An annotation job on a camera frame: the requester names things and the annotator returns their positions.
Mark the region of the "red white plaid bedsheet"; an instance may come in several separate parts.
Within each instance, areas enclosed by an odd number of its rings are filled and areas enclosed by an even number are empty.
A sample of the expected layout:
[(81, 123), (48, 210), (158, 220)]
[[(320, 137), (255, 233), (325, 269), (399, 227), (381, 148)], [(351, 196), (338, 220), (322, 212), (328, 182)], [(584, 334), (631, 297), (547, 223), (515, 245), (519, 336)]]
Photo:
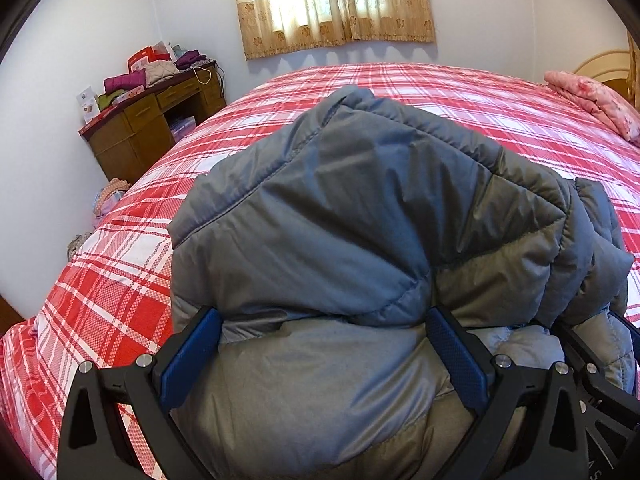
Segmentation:
[(55, 475), (78, 364), (127, 365), (170, 335), (167, 227), (194, 179), (348, 84), (460, 122), (564, 177), (599, 181), (626, 248), (638, 252), (638, 148), (541, 84), (413, 63), (311, 67), (274, 77), (162, 157), (81, 246), (39, 312), (2, 337), (2, 422), (40, 477)]

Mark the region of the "beige window curtain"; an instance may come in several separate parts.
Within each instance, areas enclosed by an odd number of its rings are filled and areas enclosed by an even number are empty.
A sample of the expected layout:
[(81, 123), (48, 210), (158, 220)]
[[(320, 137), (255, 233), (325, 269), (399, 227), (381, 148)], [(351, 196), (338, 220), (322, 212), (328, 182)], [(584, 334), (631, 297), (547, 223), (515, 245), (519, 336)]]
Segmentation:
[(430, 0), (235, 0), (245, 58), (357, 41), (436, 41)]

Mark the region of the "beige knitted cloth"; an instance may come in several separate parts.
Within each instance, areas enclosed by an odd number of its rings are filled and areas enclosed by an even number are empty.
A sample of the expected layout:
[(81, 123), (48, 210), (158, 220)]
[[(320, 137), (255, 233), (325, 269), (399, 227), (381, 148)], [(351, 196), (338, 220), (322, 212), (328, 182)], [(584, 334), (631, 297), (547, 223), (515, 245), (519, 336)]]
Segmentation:
[(178, 75), (180, 70), (172, 61), (158, 60), (144, 66), (145, 87), (150, 88), (154, 84)]

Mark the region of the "green folded cloth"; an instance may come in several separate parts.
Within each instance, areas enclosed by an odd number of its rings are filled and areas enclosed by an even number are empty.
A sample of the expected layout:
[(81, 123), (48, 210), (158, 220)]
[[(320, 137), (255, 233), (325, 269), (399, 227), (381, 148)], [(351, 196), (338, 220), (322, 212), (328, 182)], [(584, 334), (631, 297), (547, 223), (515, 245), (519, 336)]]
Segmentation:
[(103, 93), (96, 97), (96, 104), (98, 104), (99, 110), (103, 112), (109, 108), (114, 101), (125, 94), (126, 91), (122, 89), (115, 90), (111, 93)]

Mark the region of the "pink clothes pile on floor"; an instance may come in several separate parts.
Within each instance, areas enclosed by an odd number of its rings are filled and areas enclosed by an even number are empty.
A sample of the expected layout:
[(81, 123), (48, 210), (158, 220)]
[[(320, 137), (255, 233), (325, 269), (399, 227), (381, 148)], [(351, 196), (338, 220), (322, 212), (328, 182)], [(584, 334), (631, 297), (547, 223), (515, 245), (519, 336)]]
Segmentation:
[(130, 189), (130, 183), (126, 180), (113, 178), (96, 194), (92, 205), (94, 228), (97, 228), (104, 217), (109, 214)]

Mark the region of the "pink floral folded quilt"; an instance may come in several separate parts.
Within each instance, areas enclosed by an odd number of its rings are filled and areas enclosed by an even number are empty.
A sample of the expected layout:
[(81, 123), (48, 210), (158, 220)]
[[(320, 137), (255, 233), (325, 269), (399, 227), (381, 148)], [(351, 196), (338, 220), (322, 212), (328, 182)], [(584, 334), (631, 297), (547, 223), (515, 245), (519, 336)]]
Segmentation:
[(562, 70), (544, 73), (547, 86), (597, 118), (628, 143), (639, 145), (639, 112), (610, 87)]

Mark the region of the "purple storage box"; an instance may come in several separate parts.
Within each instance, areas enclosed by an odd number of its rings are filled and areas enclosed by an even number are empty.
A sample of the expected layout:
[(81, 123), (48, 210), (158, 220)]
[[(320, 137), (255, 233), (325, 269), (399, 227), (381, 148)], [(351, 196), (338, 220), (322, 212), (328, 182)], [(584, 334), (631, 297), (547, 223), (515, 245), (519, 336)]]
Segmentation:
[(176, 143), (191, 133), (196, 128), (194, 116), (179, 119), (170, 126), (170, 132)]

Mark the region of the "white small carton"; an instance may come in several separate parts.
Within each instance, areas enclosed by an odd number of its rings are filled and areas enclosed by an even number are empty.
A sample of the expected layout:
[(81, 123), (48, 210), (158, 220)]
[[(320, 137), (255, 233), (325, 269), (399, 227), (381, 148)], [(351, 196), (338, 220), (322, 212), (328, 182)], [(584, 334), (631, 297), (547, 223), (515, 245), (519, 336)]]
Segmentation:
[(85, 124), (92, 122), (94, 118), (97, 118), (101, 113), (98, 104), (98, 96), (93, 88), (87, 87), (76, 96), (77, 103), (79, 105), (82, 119)]

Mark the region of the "grey floral bag on floor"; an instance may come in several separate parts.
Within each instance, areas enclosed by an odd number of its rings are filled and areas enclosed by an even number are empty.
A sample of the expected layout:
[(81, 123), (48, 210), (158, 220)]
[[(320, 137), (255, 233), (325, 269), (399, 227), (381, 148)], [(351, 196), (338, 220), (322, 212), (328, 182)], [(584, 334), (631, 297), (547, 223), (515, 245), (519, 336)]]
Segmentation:
[(66, 247), (66, 258), (68, 262), (71, 262), (74, 258), (74, 255), (77, 254), (78, 250), (82, 247), (83, 244), (91, 237), (93, 234), (92, 231), (83, 232), (81, 234), (76, 235)]

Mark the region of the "brown wooden desk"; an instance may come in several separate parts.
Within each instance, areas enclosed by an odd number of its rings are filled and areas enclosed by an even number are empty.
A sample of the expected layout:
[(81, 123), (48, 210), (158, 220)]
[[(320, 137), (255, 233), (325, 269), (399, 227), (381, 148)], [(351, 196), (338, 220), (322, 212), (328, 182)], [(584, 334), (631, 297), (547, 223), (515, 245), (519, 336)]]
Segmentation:
[(107, 179), (134, 183), (176, 144), (175, 122), (199, 125), (225, 106), (219, 65), (210, 61), (110, 106), (79, 134)]

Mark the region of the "wooden bed headboard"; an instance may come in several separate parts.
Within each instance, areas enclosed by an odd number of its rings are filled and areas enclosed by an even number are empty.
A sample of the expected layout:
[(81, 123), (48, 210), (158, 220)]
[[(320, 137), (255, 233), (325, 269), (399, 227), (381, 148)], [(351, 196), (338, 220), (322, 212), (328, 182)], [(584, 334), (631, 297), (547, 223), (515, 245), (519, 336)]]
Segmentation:
[(635, 108), (639, 107), (639, 47), (628, 35), (626, 49), (596, 54), (577, 67), (575, 73), (605, 84)]

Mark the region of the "magenta folded cloth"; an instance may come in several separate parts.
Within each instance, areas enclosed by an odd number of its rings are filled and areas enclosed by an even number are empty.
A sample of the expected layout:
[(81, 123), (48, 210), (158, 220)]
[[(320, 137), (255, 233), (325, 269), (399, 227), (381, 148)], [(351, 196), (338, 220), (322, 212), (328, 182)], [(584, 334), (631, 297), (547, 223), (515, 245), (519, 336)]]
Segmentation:
[(145, 86), (145, 71), (134, 70), (131, 73), (121, 74), (104, 79), (104, 91), (111, 94), (118, 90), (131, 90), (139, 86)]

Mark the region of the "purple folded cloth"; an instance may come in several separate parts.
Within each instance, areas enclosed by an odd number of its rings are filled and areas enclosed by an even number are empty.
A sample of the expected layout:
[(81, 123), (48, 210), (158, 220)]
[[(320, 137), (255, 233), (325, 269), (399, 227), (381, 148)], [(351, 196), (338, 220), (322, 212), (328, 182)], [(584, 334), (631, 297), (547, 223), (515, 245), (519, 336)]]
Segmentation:
[(175, 66), (178, 70), (188, 70), (194, 64), (206, 62), (207, 60), (208, 57), (205, 54), (201, 54), (199, 50), (189, 50), (183, 52), (183, 54), (175, 60)]

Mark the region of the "red gift box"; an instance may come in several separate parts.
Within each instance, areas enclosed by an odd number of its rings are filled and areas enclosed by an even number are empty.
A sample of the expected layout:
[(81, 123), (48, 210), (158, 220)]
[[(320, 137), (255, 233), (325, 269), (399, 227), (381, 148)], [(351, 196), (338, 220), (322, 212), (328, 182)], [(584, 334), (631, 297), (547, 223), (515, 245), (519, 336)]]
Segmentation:
[(145, 47), (128, 58), (128, 72), (133, 73), (142, 70), (148, 64), (155, 61), (170, 61), (171, 56), (166, 50), (154, 47)]

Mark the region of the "grey puffer jacket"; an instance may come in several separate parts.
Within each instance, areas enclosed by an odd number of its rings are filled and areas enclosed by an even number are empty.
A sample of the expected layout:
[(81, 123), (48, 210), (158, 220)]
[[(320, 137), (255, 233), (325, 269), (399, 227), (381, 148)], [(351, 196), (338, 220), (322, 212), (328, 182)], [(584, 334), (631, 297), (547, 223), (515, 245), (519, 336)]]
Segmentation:
[(634, 388), (632, 257), (598, 182), (347, 87), (199, 176), (169, 225), (171, 310), (222, 317), (175, 419), (219, 479), (431, 478), (472, 422), (434, 304), (547, 368), (567, 323)]

